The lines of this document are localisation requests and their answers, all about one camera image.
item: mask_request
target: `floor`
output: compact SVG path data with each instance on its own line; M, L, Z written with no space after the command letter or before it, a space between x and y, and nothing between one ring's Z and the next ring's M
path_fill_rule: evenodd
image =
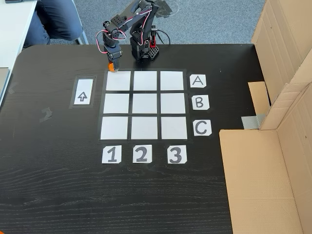
M133 0L75 0L89 43L102 24ZM154 0L161 6L154 24L173 44L250 43L265 0ZM75 42L53 40L53 44Z

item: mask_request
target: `person's leg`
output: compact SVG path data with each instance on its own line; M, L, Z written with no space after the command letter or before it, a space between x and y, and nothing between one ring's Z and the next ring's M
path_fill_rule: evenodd
M37 11L34 12L31 19L29 29L24 42L24 48L32 45L46 45L50 43L50 37L46 30L44 29L38 15Z
M81 36L82 26L72 0L41 0L38 7L50 38L76 40Z

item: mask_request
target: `number 1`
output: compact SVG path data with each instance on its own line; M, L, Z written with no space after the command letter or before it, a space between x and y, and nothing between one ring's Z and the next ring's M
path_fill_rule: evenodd
M116 152L116 147L114 146L112 149L107 151L107 153L112 152L112 159L109 159L108 162L117 162L117 159L115 159L115 152Z

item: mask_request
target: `printed number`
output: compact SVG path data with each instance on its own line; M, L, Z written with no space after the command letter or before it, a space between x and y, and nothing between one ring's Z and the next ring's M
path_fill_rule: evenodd
M171 145L167 149L169 164L183 164L187 162L186 145Z
M142 156L136 159L136 162L147 162L147 159L144 158L147 154L147 149L145 147L138 147L136 152L142 151Z
M152 162L152 145L136 145L133 148L133 161L132 162L133 163L151 163Z
M112 153L112 159L109 159L108 162L117 162L117 159L115 159L115 152L116 152L115 146L109 151L107 151L107 153Z
M175 157L177 157L177 160L176 160L176 161L170 159L170 162L171 162L171 163L179 163L179 162L181 162L181 160L182 160L182 156L180 155L181 149L180 149L179 147L174 147L174 148L172 148L170 151L171 151L171 152L176 151Z

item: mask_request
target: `black table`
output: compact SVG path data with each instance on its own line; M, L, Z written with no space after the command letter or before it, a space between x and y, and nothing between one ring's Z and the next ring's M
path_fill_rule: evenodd
M205 74L212 135L187 142L188 161L102 164L99 141L107 57L95 46L34 46L18 57L0 110L0 230L5 234L231 234L220 129L242 129L253 116L247 82L263 81L253 45L163 45L154 62L136 64L122 46L122 68ZM69 108L76 76L97 77L92 108ZM188 97L197 93L189 89Z

